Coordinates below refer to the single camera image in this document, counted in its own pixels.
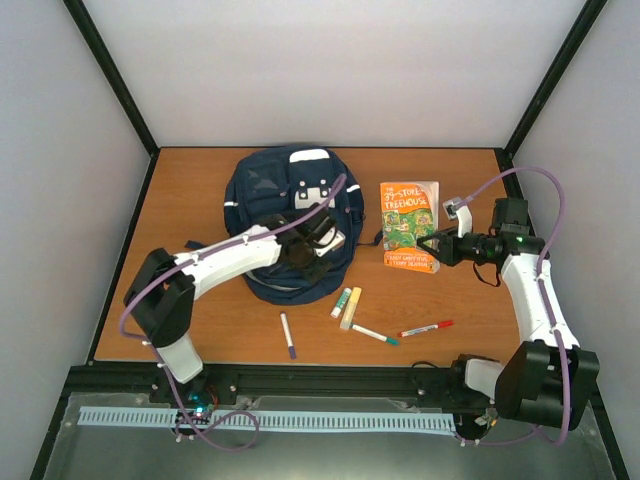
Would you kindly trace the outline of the orange Treehouse book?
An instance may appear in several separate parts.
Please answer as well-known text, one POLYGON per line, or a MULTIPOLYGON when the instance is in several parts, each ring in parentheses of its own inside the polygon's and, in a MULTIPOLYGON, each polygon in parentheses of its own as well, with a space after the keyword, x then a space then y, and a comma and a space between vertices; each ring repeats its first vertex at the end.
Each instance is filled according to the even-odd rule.
POLYGON ((439 262, 418 246, 438 230, 437 181, 380 184, 383 262, 386 266, 435 274, 439 262))

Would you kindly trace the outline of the navy blue backpack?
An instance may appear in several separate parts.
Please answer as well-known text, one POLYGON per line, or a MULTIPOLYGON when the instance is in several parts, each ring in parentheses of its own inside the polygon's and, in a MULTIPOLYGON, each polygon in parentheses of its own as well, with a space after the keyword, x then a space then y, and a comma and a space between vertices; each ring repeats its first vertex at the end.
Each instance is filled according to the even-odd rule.
POLYGON ((258 299, 281 306, 304 305, 336 291, 360 244, 364 199, 346 164, 325 148, 271 148, 237 164, 224 197, 224 222, 230 238, 274 215, 292 221, 324 210, 346 236, 342 249, 327 256, 332 262, 328 273, 314 285, 284 265, 240 276, 258 299))

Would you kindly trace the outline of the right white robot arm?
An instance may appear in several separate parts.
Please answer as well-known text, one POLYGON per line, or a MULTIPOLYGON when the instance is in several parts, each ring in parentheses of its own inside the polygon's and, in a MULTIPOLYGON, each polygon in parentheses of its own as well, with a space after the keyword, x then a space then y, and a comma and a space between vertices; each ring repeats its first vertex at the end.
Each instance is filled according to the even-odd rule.
POLYGON ((500 198, 486 233, 473 230, 459 198, 443 209, 455 226, 418 239, 438 262, 496 268, 496 283, 509 291, 521 344, 506 365, 470 355, 453 364, 459 384, 494 402, 499 416, 571 431, 582 418, 599 373, 597 355, 580 347, 566 323, 551 279, 544 239, 528 224, 528 203, 500 198))

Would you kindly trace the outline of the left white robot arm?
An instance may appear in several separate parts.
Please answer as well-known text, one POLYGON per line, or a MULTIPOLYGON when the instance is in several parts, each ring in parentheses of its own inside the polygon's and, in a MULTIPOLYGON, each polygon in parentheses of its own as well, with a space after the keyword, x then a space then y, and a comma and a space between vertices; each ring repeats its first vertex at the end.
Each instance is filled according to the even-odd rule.
POLYGON ((329 213, 307 213, 289 221, 274 215, 214 245, 171 255, 159 248, 147 255, 125 295, 120 333, 150 346, 172 388, 186 402, 208 390, 204 363, 189 329, 194 303, 213 288, 253 270, 281 266, 303 275, 328 267, 345 234, 329 213))

